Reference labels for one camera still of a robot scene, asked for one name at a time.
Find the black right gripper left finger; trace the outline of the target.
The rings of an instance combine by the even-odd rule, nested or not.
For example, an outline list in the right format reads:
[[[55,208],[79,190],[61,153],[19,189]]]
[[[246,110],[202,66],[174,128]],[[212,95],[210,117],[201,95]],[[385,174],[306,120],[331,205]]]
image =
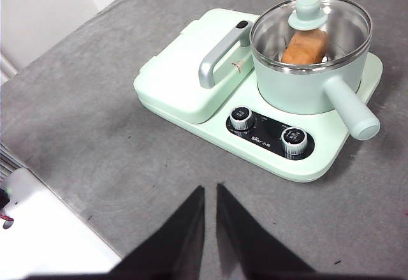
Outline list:
[[[198,186],[160,229],[111,274],[199,274],[205,238],[205,189]]]

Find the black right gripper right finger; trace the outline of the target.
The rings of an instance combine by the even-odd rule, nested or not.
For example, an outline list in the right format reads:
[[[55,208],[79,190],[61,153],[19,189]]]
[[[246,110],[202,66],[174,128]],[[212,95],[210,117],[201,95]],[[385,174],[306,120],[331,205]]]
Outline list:
[[[217,185],[216,237],[223,274],[314,274],[268,233],[223,185]]]

